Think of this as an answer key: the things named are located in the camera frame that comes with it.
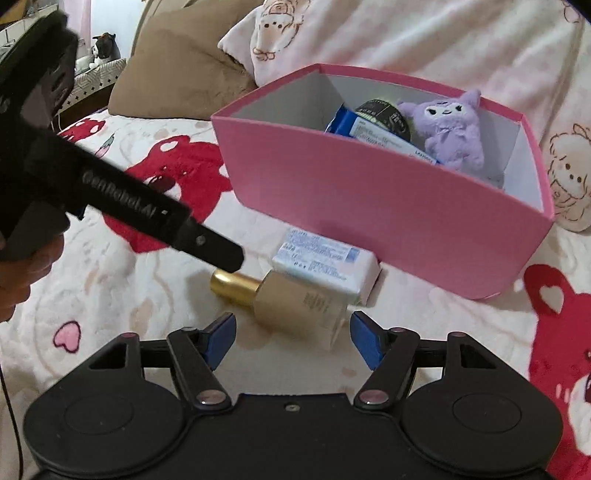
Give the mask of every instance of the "bedsheet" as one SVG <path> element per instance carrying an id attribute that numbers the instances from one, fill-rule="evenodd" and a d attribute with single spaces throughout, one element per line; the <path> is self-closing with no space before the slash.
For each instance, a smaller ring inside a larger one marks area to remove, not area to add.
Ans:
<path id="1" fill-rule="evenodd" d="M 62 135 L 157 189 L 196 207 L 194 215 L 245 248 L 243 270 L 262 278 L 288 225 L 243 207 L 219 156 L 211 123 L 144 120 L 97 113 Z M 591 373 L 588 335 L 591 239 L 555 227 L 509 291 L 475 302 L 383 264 L 367 307 L 383 327 L 403 326 L 424 338 L 472 335 L 549 395 L 559 406 L 565 435 L 559 478 L 589 478 Z M 0 325 L 0 361 L 19 424 L 27 406 L 97 348 L 135 331 L 164 338 L 183 326 L 206 326 L 225 311 L 236 314 L 235 345 L 217 377 L 235 399 L 249 393 L 332 393 L 352 397 L 369 375 L 346 330 L 331 353 L 258 326 L 247 309 L 209 290 L 213 267 L 163 248 L 89 209 L 66 232 L 66 249 L 29 301 Z M 438 378 L 425 369 L 416 384 Z M 170 376 L 147 372 L 171 388 Z M 17 475 L 16 447 L 1 400 L 2 480 Z M 36 468 L 25 448 L 27 477 Z"/>

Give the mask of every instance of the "blue package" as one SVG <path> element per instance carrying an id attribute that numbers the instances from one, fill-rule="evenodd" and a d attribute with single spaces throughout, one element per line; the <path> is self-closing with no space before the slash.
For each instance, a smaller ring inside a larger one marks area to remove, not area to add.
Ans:
<path id="1" fill-rule="evenodd" d="M 424 151 L 390 133 L 385 128 L 357 115 L 345 107 L 344 104 L 336 112 L 335 118 L 326 128 L 326 132 L 356 138 L 364 143 L 378 145 L 403 155 L 426 160 L 434 165 L 437 163 L 437 160 L 431 158 Z"/>

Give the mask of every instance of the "brown pillow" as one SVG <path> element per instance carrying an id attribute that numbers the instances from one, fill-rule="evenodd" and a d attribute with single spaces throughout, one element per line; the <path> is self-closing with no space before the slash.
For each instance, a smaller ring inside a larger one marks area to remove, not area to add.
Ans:
<path id="1" fill-rule="evenodd" d="M 256 88 L 244 67 L 218 49 L 220 39 L 262 0 L 198 0 L 151 18 L 113 87 L 112 115 L 195 118 Z"/>

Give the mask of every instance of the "blue gripper pad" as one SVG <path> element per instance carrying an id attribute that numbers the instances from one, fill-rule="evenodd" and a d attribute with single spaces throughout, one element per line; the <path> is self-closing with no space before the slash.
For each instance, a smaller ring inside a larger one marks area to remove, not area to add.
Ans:
<path id="1" fill-rule="evenodd" d="M 385 352 L 382 352 L 379 337 L 384 333 L 377 323 L 363 312 L 354 312 L 349 323 L 351 341 L 371 370 L 375 370 Z"/>
<path id="2" fill-rule="evenodd" d="M 236 317 L 229 313 L 211 323 L 203 333 L 208 335 L 203 359 L 215 370 L 236 340 Z"/>

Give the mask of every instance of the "purple plush toy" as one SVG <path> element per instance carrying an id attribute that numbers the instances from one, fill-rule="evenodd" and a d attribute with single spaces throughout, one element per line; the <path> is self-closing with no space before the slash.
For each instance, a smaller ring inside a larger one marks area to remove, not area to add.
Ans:
<path id="1" fill-rule="evenodd" d="M 425 138 L 425 151 L 446 167 L 460 170 L 464 162 L 474 170 L 484 165 L 480 122 L 476 108 L 480 90 L 469 90 L 460 98 L 421 103 L 400 103 L 398 109 L 414 123 Z"/>

